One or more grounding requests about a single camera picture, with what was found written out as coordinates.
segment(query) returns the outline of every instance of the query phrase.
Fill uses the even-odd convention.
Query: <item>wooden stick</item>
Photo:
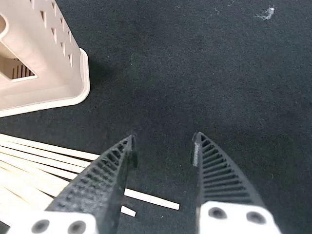
[[[84,167],[84,168],[90,165],[90,162],[86,162],[80,159],[75,159],[75,158],[68,157],[65,155],[59,155],[59,154],[52,153],[49,151],[40,150],[40,149],[32,148],[29,146],[25,146],[25,145],[19,145],[19,144],[8,142],[8,141],[0,140],[0,146],[18,150],[18,151],[23,151],[23,152],[30,153],[33,155],[47,157],[47,158],[54,159],[54,160],[61,161],[61,162],[67,162],[67,163],[80,166],[80,167]]]
[[[49,183],[51,186],[57,186],[64,189],[69,184],[69,182],[64,179],[58,178],[54,175],[51,175],[34,167],[32,165],[33,162],[31,161],[27,161],[25,159],[21,159],[11,155],[6,155],[3,153],[0,153],[0,160],[14,167],[20,168],[21,170],[29,172],[42,180],[47,181],[47,183]]]
[[[5,162],[0,161],[0,168],[6,169],[16,178],[20,179],[21,181],[25,181],[25,183],[39,189],[46,194],[57,196],[63,190],[63,188],[55,188],[53,185],[49,184],[48,181],[43,180],[38,176],[34,176],[19,168],[13,167]]]
[[[5,205],[9,206],[10,209],[13,207],[17,207],[18,209],[21,210],[29,210],[31,209],[31,206],[25,202],[23,199],[21,199],[19,196],[16,194],[12,193],[11,191],[7,190],[4,187],[0,187],[0,197],[1,197],[1,204],[3,207]]]
[[[2,168],[0,168],[0,184],[4,188],[22,197],[34,210],[43,210],[53,201],[48,195],[25,184],[12,173]]]
[[[60,162],[60,161],[56,161],[53,159],[49,159],[49,158],[45,158],[45,157],[40,157],[40,156],[36,156],[36,155],[31,155],[28,153],[24,153],[21,151],[17,151],[17,150],[12,150],[9,148],[5,148],[0,146],[0,152],[1,153],[5,153],[7,155],[12,155],[15,157],[20,157],[29,161],[33,161],[33,162],[39,162],[42,164],[47,164],[53,167],[57,167],[57,168],[62,168],[71,172],[77,172],[80,173],[84,170],[83,167],[79,167],[79,166],[75,166],[69,163],[65,163],[65,162]]]
[[[43,165],[40,163],[36,163],[36,162],[32,162],[32,161],[27,161],[29,163],[29,165],[34,166],[35,168],[38,168],[44,172],[48,172],[50,174],[54,174],[56,176],[60,176],[66,179],[75,179],[75,177],[77,176],[77,174],[72,173],[72,172],[67,172],[58,168],[54,168],[54,167],[49,167],[47,165]]]
[[[132,217],[136,216],[136,212],[135,211],[133,211],[133,210],[131,210],[128,207],[125,207],[125,206],[121,207],[121,212],[126,214],[126,215],[132,216]]]
[[[148,194],[144,194],[144,193],[140,193],[131,189],[125,189],[125,196],[128,197],[132,197],[141,201],[146,201],[149,203],[153,203],[155,205],[158,206],[163,206],[163,207],[167,207],[167,208],[171,208],[174,210],[179,210],[180,205],[171,201],[167,201],[165,199],[156,197],[156,196],[152,196],[152,195],[148,195]]]
[[[80,158],[84,158],[84,159],[88,159],[88,160],[95,160],[98,158],[98,155],[95,155],[95,154],[86,153],[86,152],[82,152],[82,151],[78,151],[78,150],[62,148],[59,146],[44,144],[44,143],[26,140],[26,139],[22,139],[22,138],[17,138],[17,137],[13,137],[13,136],[8,136],[8,135],[4,135],[4,134],[0,134],[0,139],[2,139],[4,141],[17,143],[20,145],[26,145],[26,146],[34,147],[37,149],[47,150],[50,152],[55,152],[55,153],[74,156],[74,157],[80,157]]]

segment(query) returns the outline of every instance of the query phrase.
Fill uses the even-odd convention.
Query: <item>plastic container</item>
[[[89,91],[87,54],[56,2],[0,1],[0,117],[78,104]]]

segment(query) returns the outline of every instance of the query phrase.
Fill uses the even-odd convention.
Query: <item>black carpet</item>
[[[89,55],[81,104],[0,119],[1,132],[100,153],[129,134],[128,187],[180,211],[125,199],[119,234],[194,234],[202,131],[253,182],[284,234],[312,226],[312,3],[309,0],[58,0]],[[254,18],[274,5],[271,20]]]

